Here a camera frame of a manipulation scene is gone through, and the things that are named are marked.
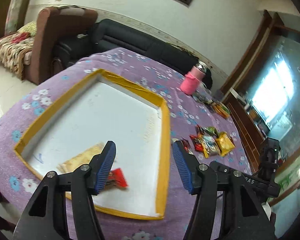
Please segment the yellow cheese cracker bag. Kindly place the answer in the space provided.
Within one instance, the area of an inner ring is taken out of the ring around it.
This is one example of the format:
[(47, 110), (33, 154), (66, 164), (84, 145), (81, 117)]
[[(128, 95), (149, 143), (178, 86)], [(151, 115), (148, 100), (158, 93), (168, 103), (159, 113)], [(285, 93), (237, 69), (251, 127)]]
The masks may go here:
[(235, 149), (235, 145), (232, 140), (229, 138), (226, 132), (219, 132), (218, 137), (215, 139), (215, 142), (220, 150), (220, 156), (224, 157), (229, 152)]

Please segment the clear soda cracker pack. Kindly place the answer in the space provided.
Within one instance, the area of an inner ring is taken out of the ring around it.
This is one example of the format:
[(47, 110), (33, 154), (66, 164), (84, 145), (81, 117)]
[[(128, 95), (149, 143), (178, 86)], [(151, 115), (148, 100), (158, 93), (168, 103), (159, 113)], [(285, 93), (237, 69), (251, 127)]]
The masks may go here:
[(220, 149), (213, 136), (203, 134), (200, 136), (200, 141), (203, 146), (203, 155), (206, 159), (214, 155), (220, 155)]

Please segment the green gold snack packet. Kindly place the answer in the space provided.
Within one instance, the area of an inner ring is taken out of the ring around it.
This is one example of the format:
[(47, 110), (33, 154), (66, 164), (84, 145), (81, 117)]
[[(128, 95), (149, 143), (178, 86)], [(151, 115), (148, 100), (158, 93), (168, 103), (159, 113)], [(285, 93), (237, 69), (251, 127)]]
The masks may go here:
[(219, 132), (218, 132), (217, 128), (215, 128), (213, 126), (205, 127), (204, 131), (211, 136), (219, 137)]

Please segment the beige biscuit packet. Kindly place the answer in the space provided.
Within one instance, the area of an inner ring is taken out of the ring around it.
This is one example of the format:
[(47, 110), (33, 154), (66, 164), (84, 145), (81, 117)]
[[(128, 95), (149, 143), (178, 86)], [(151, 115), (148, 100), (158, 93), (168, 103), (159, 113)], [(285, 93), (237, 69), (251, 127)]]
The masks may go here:
[(82, 153), (66, 160), (65, 162), (57, 165), (58, 171), (61, 174), (73, 172), (76, 168), (80, 167), (83, 164), (89, 164), (94, 155), (98, 155), (102, 152), (105, 144), (103, 142), (98, 143)]

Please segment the red black snack packet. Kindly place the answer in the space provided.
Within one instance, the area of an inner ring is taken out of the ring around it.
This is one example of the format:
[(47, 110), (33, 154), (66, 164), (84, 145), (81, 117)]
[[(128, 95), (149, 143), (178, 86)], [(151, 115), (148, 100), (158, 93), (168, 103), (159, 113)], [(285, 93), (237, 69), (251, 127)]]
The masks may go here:
[(194, 145), (195, 151), (203, 153), (204, 150), (203, 150), (203, 145), (202, 145), (201, 140), (196, 135), (189, 135), (189, 137)]

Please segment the red Golden Crown packet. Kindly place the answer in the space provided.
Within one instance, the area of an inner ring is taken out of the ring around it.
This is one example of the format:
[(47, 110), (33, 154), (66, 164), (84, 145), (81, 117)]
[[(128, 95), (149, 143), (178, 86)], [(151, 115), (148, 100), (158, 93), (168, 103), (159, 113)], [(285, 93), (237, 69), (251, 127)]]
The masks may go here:
[(127, 188), (128, 183), (125, 179), (125, 176), (123, 174), (123, 171), (121, 168), (116, 168), (114, 170), (111, 170), (109, 172), (107, 181), (106, 181), (107, 186), (116, 186), (119, 188)]

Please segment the dark red small packet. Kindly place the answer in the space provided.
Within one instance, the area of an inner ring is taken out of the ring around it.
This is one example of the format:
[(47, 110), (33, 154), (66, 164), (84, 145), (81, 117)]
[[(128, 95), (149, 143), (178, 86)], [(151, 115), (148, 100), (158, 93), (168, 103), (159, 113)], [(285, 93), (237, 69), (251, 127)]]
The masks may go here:
[(183, 143), (183, 147), (185, 148), (185, 151), (188, 154), (193, 154), (192, 150), (191, 150), (191, 146), (188, 140), (186, 140), (185, 138), (181, 139), (181, 142)]

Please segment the orange snack boxes stack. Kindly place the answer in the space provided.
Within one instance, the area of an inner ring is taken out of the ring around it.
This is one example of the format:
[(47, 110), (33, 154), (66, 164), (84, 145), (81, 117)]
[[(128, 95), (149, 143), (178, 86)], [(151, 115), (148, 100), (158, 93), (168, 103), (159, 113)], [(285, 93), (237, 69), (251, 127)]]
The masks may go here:
[(230, 116), (230, 111), (221, 102), (213, 102), (213, 103), (211, 103), (211, 107), (215, 113), (217, 113), (218, 115), (220, 115), (221, 117), (223, 117), (225, 119), (227, 119)]

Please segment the purple floral tablecloth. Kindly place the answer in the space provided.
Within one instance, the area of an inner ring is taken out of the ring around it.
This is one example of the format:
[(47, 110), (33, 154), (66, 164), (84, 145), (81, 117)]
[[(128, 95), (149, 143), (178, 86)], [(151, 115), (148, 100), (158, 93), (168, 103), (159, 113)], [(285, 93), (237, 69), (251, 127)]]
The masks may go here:
[[(16, 156), (14, 147), (30, 124), (74, 84), (97, 69), (105, 69), (162, 96), (170, 109), (171, 136), (188, 138), (195, 126), (215, 126), (234, 140), (235, 149), (215, 157), (224, 165), (251, 173), (237, 128), (198, 104), (180, 90), (182, 76), (175, 70), (123, 48), (93, 54), (25, 92), (23, 98), (0, 117), (0, 191), (23, 210), (39, 184), (36, 176)], [(184, 190), (177, 168), (170, 166), (168, 201), (163, 220), (134, 220), (98, 213), (106, 239), (182, 239), (194, 205), (194, 196)]]

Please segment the yellow rimmed white tray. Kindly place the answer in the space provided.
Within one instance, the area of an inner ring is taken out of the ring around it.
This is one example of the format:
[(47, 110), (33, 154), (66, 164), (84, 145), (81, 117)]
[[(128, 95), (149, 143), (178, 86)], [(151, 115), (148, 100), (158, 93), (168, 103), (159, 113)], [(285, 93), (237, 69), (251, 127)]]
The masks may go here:
[(93, 198), (97, 211), (140, 219), (164, 218), (170, 172), (170, 112), (166, 100), (104, 69), (85, 76), (55, 100), (23, 133), (14, 150), (39, 179), (62, 173), (86, 150), (100, 153), (112, 141), (113, 168), (126, 189)]

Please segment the clear plastic bag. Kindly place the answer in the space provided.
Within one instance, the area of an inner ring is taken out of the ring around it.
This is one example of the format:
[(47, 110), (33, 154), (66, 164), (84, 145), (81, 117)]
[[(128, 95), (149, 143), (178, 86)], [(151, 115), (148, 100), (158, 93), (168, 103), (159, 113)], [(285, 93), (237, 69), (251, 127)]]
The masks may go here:
[(204, 85), (200, 85), (196, 89), (196, 91), (192, 94), (192, 98), (195, 102), (202, 105), (211, 105), (211, 103), (213, 103), (211, 92)]

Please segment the pink sleeved thermos bottle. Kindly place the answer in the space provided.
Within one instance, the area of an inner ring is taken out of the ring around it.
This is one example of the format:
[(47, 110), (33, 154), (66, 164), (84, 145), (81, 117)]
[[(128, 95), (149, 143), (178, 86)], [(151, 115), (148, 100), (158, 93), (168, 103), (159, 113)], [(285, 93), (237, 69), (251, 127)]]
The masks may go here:
[(207, 65), (203, 61), (198, 61), (185, 75), (185, 79), (180, 85), (180, 90), (186, 95), (192, 95), (205, 77), (206, 69)]

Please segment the patterned blanket couch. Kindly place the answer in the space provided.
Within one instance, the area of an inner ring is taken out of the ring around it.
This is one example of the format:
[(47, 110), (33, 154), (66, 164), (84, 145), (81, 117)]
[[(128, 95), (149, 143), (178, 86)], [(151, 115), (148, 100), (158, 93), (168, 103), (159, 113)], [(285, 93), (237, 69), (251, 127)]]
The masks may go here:
[(0, 38), (0, 63), (20, 80), (24, 79), (26, 54), (32, 51), (36, 33), (37, 23), (32, 21)]

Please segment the black leather sofa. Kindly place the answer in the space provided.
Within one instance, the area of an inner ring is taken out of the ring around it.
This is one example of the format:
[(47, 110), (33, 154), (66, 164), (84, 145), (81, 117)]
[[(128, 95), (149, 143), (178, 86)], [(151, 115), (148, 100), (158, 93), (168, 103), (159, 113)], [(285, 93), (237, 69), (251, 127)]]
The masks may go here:
[(188, 52), (110, 19), (95, 23), (83, 34), (58, 40), (54, 45), (52, 58), (65, 69), (81, 58), (119, 47), (153, 59), (182, 75), (199, 63), (199, 59)]

